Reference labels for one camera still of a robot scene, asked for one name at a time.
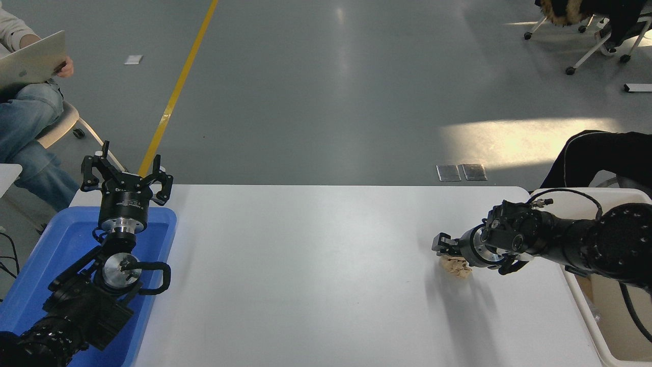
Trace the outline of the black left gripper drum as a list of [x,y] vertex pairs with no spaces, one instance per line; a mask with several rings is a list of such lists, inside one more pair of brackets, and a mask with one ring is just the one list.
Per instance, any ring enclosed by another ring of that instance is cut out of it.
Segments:
[[147,223],[149,201],[153,192],[149,186],[137,188],[140,177],[135,174],[119,172],[116,178],[107,179],[102,184],[102,201],[98,223],[110,219],[128,218]]

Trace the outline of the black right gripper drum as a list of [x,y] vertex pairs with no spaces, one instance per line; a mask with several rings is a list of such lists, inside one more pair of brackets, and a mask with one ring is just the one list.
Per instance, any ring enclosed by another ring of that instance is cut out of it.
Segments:
[[473,227],[459,238],[459,252],[471,267],[483,267],[482,258],[475,250],[475,235],[480,227]]

